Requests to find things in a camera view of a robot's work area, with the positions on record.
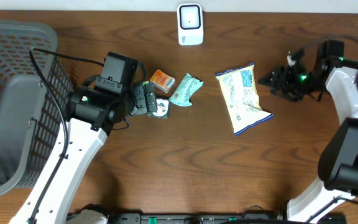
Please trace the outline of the yellow snack bag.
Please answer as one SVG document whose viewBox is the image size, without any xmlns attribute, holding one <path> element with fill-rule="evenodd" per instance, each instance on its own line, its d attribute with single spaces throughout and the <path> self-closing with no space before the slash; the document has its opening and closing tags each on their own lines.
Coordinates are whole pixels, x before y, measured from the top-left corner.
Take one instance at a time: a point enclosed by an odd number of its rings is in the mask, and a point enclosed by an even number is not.
<svg viewBox="0 0 358 224">
<path fill-rule="evenodd" d="M 218 72 L 215 77 L 221 88 L 236 136 L 273 118 L 272 113 L 260 107 L 253 62 L 245 67 Z"/>
</svg>

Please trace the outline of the teal snack packet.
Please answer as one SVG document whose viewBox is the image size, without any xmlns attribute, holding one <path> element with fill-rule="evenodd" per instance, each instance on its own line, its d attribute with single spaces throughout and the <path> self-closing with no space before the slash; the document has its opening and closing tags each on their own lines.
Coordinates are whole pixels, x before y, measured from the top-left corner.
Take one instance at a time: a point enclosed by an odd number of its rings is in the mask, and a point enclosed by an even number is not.
<svg viewBox="0 0 358 224">
<path fill-rule="evenodd" d="M 169 101 L 177 106 L 188 107 L 192 105 L 191 96 L 203 86 L 203 81 L 187 73 L 174 91 Z"/>
</svg>

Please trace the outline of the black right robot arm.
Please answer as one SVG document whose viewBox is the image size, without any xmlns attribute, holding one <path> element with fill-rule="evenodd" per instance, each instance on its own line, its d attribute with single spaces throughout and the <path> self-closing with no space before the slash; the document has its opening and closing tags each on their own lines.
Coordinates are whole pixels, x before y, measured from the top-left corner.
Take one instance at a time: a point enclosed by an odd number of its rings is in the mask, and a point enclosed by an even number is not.
<svg viewBox="0 0 358 224">
<path fill-rule="evenodd" d="M 306 73 L 300 62 L 288 61 L 258 80 L 274 95 L 299 101 L 314 91 L 331 95 L 339 127 L 318 161 L 318 176 L 287 203 L 289 222 L 318 223 L 338 205 L 358 204 L 358 62 L 328 56 Z"/>
</svg>

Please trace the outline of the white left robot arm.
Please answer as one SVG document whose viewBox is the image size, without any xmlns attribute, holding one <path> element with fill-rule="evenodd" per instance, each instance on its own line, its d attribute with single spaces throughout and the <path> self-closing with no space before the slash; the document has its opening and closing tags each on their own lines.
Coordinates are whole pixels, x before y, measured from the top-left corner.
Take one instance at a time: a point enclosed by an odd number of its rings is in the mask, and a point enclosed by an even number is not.
<svg viewBox="0 0 358 224">
<path fill-rule="evenodd" d="M 157 103 L 151 84 L 120 94 L 81 86 L 70 93 L 67 108 L 41 175 L 11 223 L 67 223 L 84 174 L 113 126 L 127 116 L 156 111 Z"/>
</svg>

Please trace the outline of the orange small snack box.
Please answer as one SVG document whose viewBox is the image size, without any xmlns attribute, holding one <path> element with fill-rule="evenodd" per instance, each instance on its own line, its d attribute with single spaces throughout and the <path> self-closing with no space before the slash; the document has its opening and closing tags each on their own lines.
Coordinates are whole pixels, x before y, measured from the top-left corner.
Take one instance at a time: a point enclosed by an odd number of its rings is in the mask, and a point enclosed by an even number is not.
<svg viewBox="0 0 358 224">
<path fill-rule="evenodd" d="M 149 82 L 164 93 L 168 93 L 173 88 L 176 79 L 160 69 L 157 69 L 151 76 Z"/>
</svg>

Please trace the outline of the teal small snack box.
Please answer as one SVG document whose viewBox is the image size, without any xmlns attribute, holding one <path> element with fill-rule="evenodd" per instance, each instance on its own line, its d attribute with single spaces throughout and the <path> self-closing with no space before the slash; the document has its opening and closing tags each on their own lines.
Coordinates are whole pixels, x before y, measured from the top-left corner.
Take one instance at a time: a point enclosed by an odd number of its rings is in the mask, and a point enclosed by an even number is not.
<svg viewBox="0 0 358 224">
<path fill-rule="evenodd" d="M 155 94 L 153 84 L 151 84 L 149 81 L 143 82 L 142 86 L 145 88 L 145 91 L 152 97 L 151 107 L 156 108 L 155 111 L 149 112 L 148 116 L 152 118 L 167 119 L 169 115 L 170 102 L 165 98 L 160 98 L 157 96 Z"/>
</svg>

